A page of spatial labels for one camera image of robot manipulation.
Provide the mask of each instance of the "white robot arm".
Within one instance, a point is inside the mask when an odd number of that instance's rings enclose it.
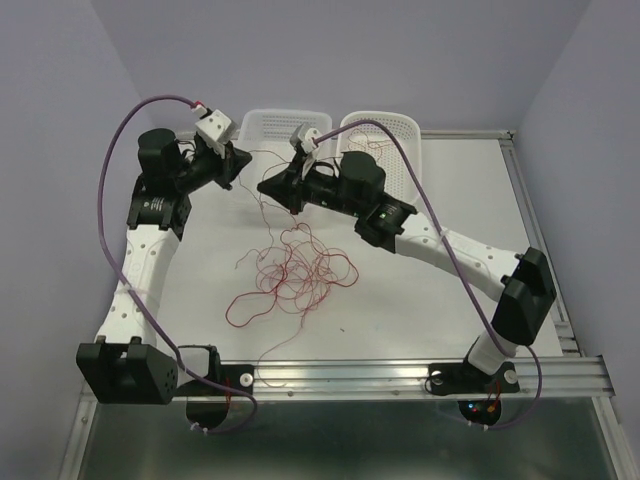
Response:
[[[104,323],[93,343],[83,343],[76,363],[102,403],[168,403],[181,383],[176,360],[156,348],[156,332],[134,303],[130,290],[155,317],[169,265],[182,239],[191,211],[189,194],[214,181],[231,190],[231,182],[251,155],[229,140],[236,125],[222,112],[196,104],[194,155],[180,152],[174,132],[158,128],[138,138],[142,174],[136,182],[127,225],[127,249],[122,272],[128,284],[118,283]],[[187,352],[204,359],[205,376],[216,368],[214,347]]]
[[[295,157],[283,171],[258,184],[259,192],[292,214],[312,203],[356,217],[356,233],[374,247],[458,274],[432,221],[412,205],[384,192],[385,172],[370,155],[344,152],[333,175],[315,168],[315,145],[306,141],[310,129],[301,126],[294,132],[291,144]],[[535,340],[556,297],[549,265],[544,254],[533,248],[517,254],[446,228],[442,232],[455,253],[461,274],[498,302],[491,322],[495,341],[489,331],[484,332],[463,365],[465,374],[490,379],[506,358],[515,356],[518,345],[528,346]]]

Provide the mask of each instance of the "tangled red thread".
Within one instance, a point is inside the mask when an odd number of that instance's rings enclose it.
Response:
[[[256,152],[276,155],[282,161],[282,163],[266,169],[262,175],[263,180],[270,170],[288,163],[271,150],[252,150],[250,153]],[[261,194],[256,196],[242,184],[240,177],[238,177],[238,181],[240,186],[256,200],[271,243],[262,249],[249,250],[236,262],[236,268],[238,268],[247,257],[255,254],[256,288],[236,296],[227,307],[225,319],[229,325],[243,328],[256,318],[267,315],[276,308],[300,316],[300,324],[296,333],[264,352],[258,359],[259,362],[269,352],[297,337],[304,326],[307,314],[320,306],[331,293],[332,287],[348,288],[353,286],[358,281],[359,273],[343,250],[327,247],[313,233],[310,225],[298,222],[286,209],[263,200]],[[267,207],[285,212],[291,219],[291,226],[282,230],[277,237],[274,236],[271,224],[267,220]],[[252,314],[249,318],[233,321],[231,313],[234,306],[238,301],[247,297],[265,297],[269,301],[266,307]]]

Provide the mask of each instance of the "white plastic basket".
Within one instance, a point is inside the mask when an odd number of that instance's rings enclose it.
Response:
[[[247,150],[253,155],[253,161],[242,172],[245,186],[256,193],[256,185],[262,181],[265,172],[282,163],[277,156],[267,152],[275,153],[286,162],[293,159],[295,151],[289,144],[289,139],[293,131],[305,122],[317,128],[321,134],[331,131],[331,117],[326,113],[282,109],[260,109],[247,112],[242,120],[237,143],[238,148]],[[320,146],[318,158],[332,156],[332,148],[333,142],[325,142]],[[274,169],[270,175],[278,171],[280,170]],[[255,206],[255,200],[251,198],[245,200],[251,210]],[[331,222],[327,218],[329,213],[331,212],[322,208],[308,208],[301,215],[301,219],[313,225],[314,228],[330,226]],[[263,225],[263,219],[259,213],[253,220]],[[278,223],[277,219],[270,218],[271,225],[277,228],[290,226],[291,221],[288,216],[285,215],[280,220]]]
[[[420,127],[410,117],[390,112],[353,112],[342,119],[340,126],[357,120],[377,120],[398,139],[418,178],[422,178],[422,139]],[[387,179],[385,191],[404,202],[415,203],[418,190],[414,185],[398,149],[389,137],[374,125],[361,125],[338,136],[337,154],[348,151],[364,151],[376,159]]]
[[[326,113],[307,110],[251,110],[242,120],[238,141],[289,143],[293,131],[304,122],[310,123],[322,134],[331,131],[331,117]]]

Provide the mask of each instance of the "white table surface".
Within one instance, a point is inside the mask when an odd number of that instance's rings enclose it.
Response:
[[[445,227],[496,248],[526,250],[529,242],[497,140],[423,140],[422,157],[423,185]],[[243,183],[255,185],[271,165],[272,155],[255,154],[242,173]],[[232,299],[254,289],[253,259],[238,269],[236,261],[250,248],[269,245],[258,206],[241,188],[226,192],[214,184],[191,195],[191,202],[159,321],[178,344],[212,344],[225,360],[256,360],[299,325],[298,316],[281,311],[243,329],[224,319]],[[267,214],[276,231],[290,224],[284,214]],[[482,324],[459,279],[370,247],[354,233],[351,218],[313,205],[301,217],[327,246],[349,254],[360,280],[349,289],[334,287],[307,316],[302,333],[265,360],[461,358],[467,353]],[[491,318],[495,302],[477,294]],[[234,319],[248,318],[257,307],[256,301],[240,302]],[[550,317],[534,349],[540,356],[562,355]]]

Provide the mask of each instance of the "lavender wall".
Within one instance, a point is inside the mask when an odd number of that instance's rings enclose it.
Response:
[[[640,455],[640,3],[594,0],[517,137],[578,338]]]
[[[380,109],[455,129],[518,125],[589,3],[92,1],[141,96],[179,92],[237,120]]]
[[[51,479],[78,404],[75,350],[115,286],[96,231],[101,156],[138,96],[84,0],[4,1],[0,65],[0,478]],[[135,130],[109,178],[118,249]]]

